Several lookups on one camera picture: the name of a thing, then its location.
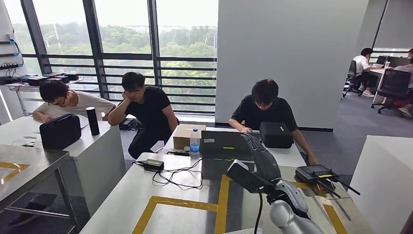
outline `person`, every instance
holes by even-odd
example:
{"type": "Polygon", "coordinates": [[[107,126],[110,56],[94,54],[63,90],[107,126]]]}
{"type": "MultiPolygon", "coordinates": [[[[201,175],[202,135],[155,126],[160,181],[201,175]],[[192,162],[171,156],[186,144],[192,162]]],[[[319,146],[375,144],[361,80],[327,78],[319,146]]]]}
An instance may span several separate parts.
{"type": "MultiPolygon", "coordinates": [[[[82,91],[69,90],[69,87],[63,82],[57,80],[48,80],[40,85],[40,96],[45,101],[35,111],[33,118],[40,122],[48,122],[61,115],[71,113],[87,117],[86,108],[94,107],[97,112],[105,114],[103,119],[107,119],[108,114],[115,108],[110,101],[95,97],[82,91]]],[[[39,194],[35,196],[25,207],[30,210],[48,211],[54,203],[57,195],[39,194]]],[[[18,217],[9,221],[10,227],[24,225],[38,215],[21,213],[18,217]]]]}
{"type": "Polygon", "coordinates": [[[368,71],[373,69],[381,69],[381,67],[373,67],[369,65],[370,55],[373,53],[371,48],[364,48],[359,56],[354,57],[356,61],[356,77],[355,80],[361,82],[362,87],[360,87],[360,95],[374,98],[371,88],[375,87],[377,84],[377,76],[371,75],[368,71]]]}
{"type": "Polygon", "coordinates": [[[98,120],[107,120],[109,112],[115,108],[108,100],[82,91],[69,90],[66,84],[57,80],[48,80],[39,89],[45,103],[33,111],[32,115],[40,122],[48,122],[67,113],[87,117],[88,107],[96,109],[98,120]]]}
{"type": "MultiPolygon", "coordinates": [[[[405,66],[398,66],[398,67],[395,67],[394,69],[398,71],[403,71],[403,72],[410,72],[412,74],[412,77],[410,78],[410,85],[413,84],[413,57],[410,58],[410,64],[405,65],[405,66]]],[[[404,116],[408,118],[413,118],[413,116],[410,114],[410,109],[413,107],[413,92],[412,91],[408,92],[407,101],[408,103],[404,107],[399,108],[399,110],[402,112],[404,116]]]]}
{"type": "Polygon", "coordinates": [[[310,165],[318,164],[301,132],[298,130],[288,102],[278,97],[278,85],[272,79],[255,83],[252,94],[244,97],[228,123],[242,133],[259,130],[261,122],[282,122],[292,132],[294,140],[308,155],[310,165]]]}
{"type": "Polygon", "coordinates": [[[129,154],[137,159],[159,140],[168,140],[178,126],[178,119],[165,92],[146,86],[140,73],[127,72],[122,77],[123,101],[109,114],[110,125],[117,125],[131,114],[143,125],[129,146],[129,154]]]}
{"type": "Polygon", "coordinates": [[[409,50],[409,55],[407,56],[408,59],[413,58],[413,48],[409,50]]]}

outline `cardboard box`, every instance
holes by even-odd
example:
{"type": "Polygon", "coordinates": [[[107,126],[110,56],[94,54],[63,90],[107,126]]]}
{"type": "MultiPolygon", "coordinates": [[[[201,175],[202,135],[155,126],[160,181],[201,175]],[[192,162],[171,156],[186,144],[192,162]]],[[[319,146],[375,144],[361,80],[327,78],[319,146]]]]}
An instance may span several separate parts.
{"type": "Polygon", "coordinates": [[[191,138],[192,129],[198,129],[199,138],[201,138],[201,131],[205,130],[205,125],[195,124],[179,124],[173,135],[173,147],[177,150],[183,150],[185,146],[189,146],[189,139],[191,138]]]}

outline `black thermos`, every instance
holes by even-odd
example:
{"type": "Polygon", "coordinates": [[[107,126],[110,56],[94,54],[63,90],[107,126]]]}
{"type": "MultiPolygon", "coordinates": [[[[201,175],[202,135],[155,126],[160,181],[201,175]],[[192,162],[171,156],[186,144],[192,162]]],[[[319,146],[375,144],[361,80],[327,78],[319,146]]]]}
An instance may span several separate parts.
{"type": "Polygon", "coordinates": [[[96,110],[94,107],[88,107],[86,108],[86,112],[88,113],[89,126],[91,128],[92,136],[99,135],[100,132],[99,125],[97,124],[96,110]]]}

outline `white sticker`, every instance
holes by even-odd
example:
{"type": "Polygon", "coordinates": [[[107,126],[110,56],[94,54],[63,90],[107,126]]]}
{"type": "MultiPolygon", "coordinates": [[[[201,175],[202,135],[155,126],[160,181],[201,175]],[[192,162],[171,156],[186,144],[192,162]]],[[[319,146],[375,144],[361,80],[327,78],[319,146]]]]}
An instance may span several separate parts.
{"type": "Polygon", "coordinates": [[[204,143],[215,143],[215,139],[204,139],[204,143]]]}

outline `computer monitor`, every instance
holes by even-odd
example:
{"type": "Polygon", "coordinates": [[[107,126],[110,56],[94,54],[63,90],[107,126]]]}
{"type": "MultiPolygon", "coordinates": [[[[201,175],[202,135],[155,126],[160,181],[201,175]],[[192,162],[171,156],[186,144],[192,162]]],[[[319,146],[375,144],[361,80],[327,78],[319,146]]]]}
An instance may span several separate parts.
{"type": "Polygon", "coordinates": [[[386,63],[386,60],[387,60],[387,56],[379,56],[376,63],[384,65],[386,63]]]}
{"type": "Polygon", "coordinates": [[[387,57],[387,61],[390,62],[391,67],[398,67],[398,66],[404,66],[410,63],[410,59],[408,58],[402,58],[402,57],[387,57]]]}

